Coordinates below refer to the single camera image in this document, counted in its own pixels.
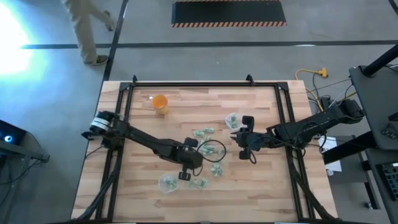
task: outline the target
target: floor mat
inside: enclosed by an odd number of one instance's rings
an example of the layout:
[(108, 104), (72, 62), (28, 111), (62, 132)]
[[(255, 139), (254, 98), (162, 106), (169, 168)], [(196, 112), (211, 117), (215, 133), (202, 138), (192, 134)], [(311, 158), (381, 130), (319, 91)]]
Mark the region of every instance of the floor mat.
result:
[(172, 27), (286, 26), (278, 0), (181, 0), (173, 3)]

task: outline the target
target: concrete floor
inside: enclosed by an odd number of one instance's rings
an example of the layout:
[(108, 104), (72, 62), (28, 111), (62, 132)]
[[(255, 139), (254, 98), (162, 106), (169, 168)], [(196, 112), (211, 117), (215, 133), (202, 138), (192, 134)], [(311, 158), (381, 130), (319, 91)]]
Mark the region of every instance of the concrete floor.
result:
[[(93, 1), (114, 17), (119, 14), (122, 0)], [(388, 0), (281, 1), (287, 27), (222, 29), (172, 29), (171, 0), (130, 1), (119, 43), (398, 39), (398, 30), (391, 29), (398, 17)], [(51, 156), (48, 164), (32, 168), (24, 178), (11, 223), (66, 221), (87, 146), (80, 133), (87, 130), (94, 115), (104, 67), (84, 66), (77, 49), (10, 48), (21, 44), (75, 44), (59, 1), (3, 0), (2, 16), (10, 22), (5, 24), (8, 35), (0, 36), (0, 47), (7, 50), (0, 56), (0, 119), (30, 131)], [(111, 43), (113, 33), (94, 19), (92, 24), (96, 43)], [(140, 80), (242, 80), (249, 73), (257, 80), (291, 80), (298, 69), (326, 67), (329, 78), (316, 77), (317, 87), (322, 87), (348, 78), (350, 67), (372, 62), (392, 47), (330, 44), (117, 49), (110, 80), (131, 80), (133, 75)], [(98, 53), (108, 54), (109, 49), (99, 49)], [(303, 73), (300, 78), (313, 89), (312, 74)], [(349, 81), (333, 85), (320, 94), (335, 98), (349, 85)], [(329, 135), (359, 135), (367, 130), (364, 119), (359, 124), (336, 126)], [(383, 210), (362, 207), (360, 202), (368, 200), (362, 185), (331, 187), (340, 218), (388, 223)]]

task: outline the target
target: crumpled plastic wrapper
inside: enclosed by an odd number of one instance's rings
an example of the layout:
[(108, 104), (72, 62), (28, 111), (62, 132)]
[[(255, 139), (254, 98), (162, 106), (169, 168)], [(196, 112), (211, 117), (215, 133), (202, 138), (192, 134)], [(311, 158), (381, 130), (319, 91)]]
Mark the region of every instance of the crumpled plastic wrapper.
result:
[(220, 149), (219, 151), (217, 151), (217, 154), (218, 154), (219, 156), (223, 156), (223, 155), (225, 154), (224, 149)]
[(162, 178), (162, 181), (164, 183), (166, 183), (169, 191), (173, 191), (178, 187), (178, 183), (177, 183), (178, 180), (176, 178), (173, 178), (170, 176), (165, 176)]
[(192, 133), (193, 133), (193, 135), (195, 137), (203, 137), (203, 136), (205, 136), (205, 132), (202, 131), (202, 130), (193, 130)]
[(203, 137), (205, 133), (214, 133), (214, 128), (205, 128), (203, 130), (193, 130), (193, 135), (195, 137)]
[(223, 170), (221, 168), (221, 164), (218, 162), (213, 163), (213, 167), (211, 168), (211, 172), (214, 177), (220, 177), (223, 175)]
[(206, 133), (214, 133), (214, 128), (205, 128), (203, 131)]
[(211, 139), (211, 136), (204, 137), (202, 140), (200, 140), (200, 144), (199, 145), (205, 143), (205, 141), (209, 141), (210, 139)]
[(191, 179), (188, 183), (189, 188), (197, 188), (197, 189), (204, 189), (208, 185), (209, 181), (206, 178), (202, 178), (201, 180), (198, 179)]
[(203, 155), (209, 155), (209, 154), (216, 153), (216, 151), (214, 150), (214, 146), (211, 146), (211, 145), (203, 145), (200, 148), (200, 150)]
[(228, 120), (228, 124), (231, 126), (231, 128), (237, 128), (238, 127), (238, 119), (236, 118), (236, 115), (232, 115), (231, 119)]

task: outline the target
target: black floor stripe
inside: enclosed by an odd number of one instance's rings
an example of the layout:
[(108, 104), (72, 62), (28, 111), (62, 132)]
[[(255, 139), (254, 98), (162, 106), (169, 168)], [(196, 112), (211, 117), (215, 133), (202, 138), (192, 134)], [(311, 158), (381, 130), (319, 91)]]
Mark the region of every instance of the black floor stripe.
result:
[[(96, 44), (98, 49), (111, 48), (112, 44)], [(21, 47), (22, 49), (77, 49), (77, 44), (27, 44)]]
[(186, 42), (186, 43), (127, 43), (118, 44), (119, 49), (175, 48), (175, 47), (283, 47), (298, 45), (350, 46), (350, 45), (395, 45), (398, 40), (347, 40), (347, 41), (280, 41), (280, 42)]
[[(109, 59), (114, 59), (116, 49), (178, 48), (178, 47), (288, 47), (298, 45), (352, 46), (352, 45), (395, 45), (398, 40), (339, 40), (339, 41), (270, 41), (270, 42), (172, 42), (172, 43), (124, 43), (96, 44), (98, 49), (111, 48)], [(32, 44), (22, 49), (77, 49), (76, 44)]]
[(123, 26), (123, 22), (124, 22), (124, 14), (126, 12), (128, 2), (129, 2), (129, 0), (123, 0), (123, 2), (122, 2), (122, 6), (120, 9), (119, 18), (118, 18), (118, 23), (117, 23), (116, 29), (114, 31), (111, 50), (109, 51), (109, 60), (105, 66), (103, 82), (108, 81), (109, 77), (111, 75), (113, 60), (114, 60), (114, 56), (116, 55), (116, 49), (118, 47), (120, 33), (122, 31), (122, 26)]
[(396, 12), (397, 16), (398, 16), (398, 6), (396, 4), (396, 2), (394, 0), (388, 0), (390, 2), (391, 7), (393, 8), (393, 10)]

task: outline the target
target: orange cup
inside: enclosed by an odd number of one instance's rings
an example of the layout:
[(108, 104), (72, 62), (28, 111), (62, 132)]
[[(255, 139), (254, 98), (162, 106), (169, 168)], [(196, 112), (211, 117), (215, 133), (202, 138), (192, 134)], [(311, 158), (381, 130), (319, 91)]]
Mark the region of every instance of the orange cup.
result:
[(155, 108), (157, 114), (167, 114), (169, 106), (167, 105), (167, 98), (164, 95), (156, 95), (152, 98), (152, 106)]

